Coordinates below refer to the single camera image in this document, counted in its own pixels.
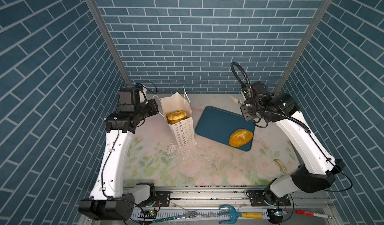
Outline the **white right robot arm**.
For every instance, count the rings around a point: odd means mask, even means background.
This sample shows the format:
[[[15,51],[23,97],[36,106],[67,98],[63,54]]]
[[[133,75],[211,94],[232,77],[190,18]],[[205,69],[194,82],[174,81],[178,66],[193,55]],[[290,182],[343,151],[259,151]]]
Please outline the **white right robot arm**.
[[[241,84],[245,99],[241,112],[245,120],[258,127],[261,120],[275,123],[289,138],[302,159],[293,172],[272,180],[264,189],[268,205],[279,203],[286,195],[303,191],[314,193],[331,187],[345,162],[335,159],[310,130],[303,113],[293,97],[280,94],[273,97],[261,82]]]

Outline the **ring donut bread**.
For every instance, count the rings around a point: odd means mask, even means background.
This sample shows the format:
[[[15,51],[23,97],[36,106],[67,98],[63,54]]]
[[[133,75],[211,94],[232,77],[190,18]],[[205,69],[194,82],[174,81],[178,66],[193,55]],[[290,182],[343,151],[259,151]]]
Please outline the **ring donut bread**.
[[[186,116],[187,116],[187,113],[183,110],[177,110],[175,112],[166,114],[166,117],[169,121],[184,119]]]

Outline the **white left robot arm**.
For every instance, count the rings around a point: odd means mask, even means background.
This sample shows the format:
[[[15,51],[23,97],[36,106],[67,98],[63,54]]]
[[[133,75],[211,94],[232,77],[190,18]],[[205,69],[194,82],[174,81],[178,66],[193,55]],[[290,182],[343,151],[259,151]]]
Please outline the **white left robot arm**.
[[[79,203],[79,212],[96,221],[127,221],[139,203],[153,197],[153,184],[139,184],[124,194],[123,173],[136,128],[157,115],[154,99],[132,112],[111,113],[106,119],[106,145],[99,175],[90,197]]]

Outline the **long croissant bread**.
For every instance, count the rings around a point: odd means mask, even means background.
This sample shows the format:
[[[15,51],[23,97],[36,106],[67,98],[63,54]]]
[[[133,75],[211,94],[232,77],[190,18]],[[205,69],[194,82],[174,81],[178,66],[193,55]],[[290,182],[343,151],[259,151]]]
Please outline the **long croissant bread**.
[[[172,120],[170,121],[170,125],[173,125],[173,124],[176,124],[176,123],[179,123],[181,122],[183,119],[179,119],[179,120]]]

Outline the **white paper bag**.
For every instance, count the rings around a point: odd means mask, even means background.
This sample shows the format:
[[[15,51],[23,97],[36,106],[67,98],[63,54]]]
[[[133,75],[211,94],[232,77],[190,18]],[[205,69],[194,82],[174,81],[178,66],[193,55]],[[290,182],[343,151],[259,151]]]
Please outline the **white paper bag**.
[[[153,96],[155,101],[160,103],[160,114],[169,126],[179,147],[184,147],[195,142],[191,102],[186,93],[185,87],[183,88],[183,91],[183,95],[176,92],[169,97],[160,98],[158,95]],[[166,114],[177,110],[185,111],[187,116],[181,122],[170,125],[170,121],[167,119]]]

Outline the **large sesame bread loaf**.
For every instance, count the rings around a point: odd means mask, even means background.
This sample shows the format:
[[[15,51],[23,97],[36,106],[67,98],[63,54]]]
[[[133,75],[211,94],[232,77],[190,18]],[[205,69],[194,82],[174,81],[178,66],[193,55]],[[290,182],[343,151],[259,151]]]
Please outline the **large sesame bread loaf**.
[[[230,136],[229,145],[232,147],[241,147],[249,143],[253,137],[253,132],[246,129],[239,129]]]

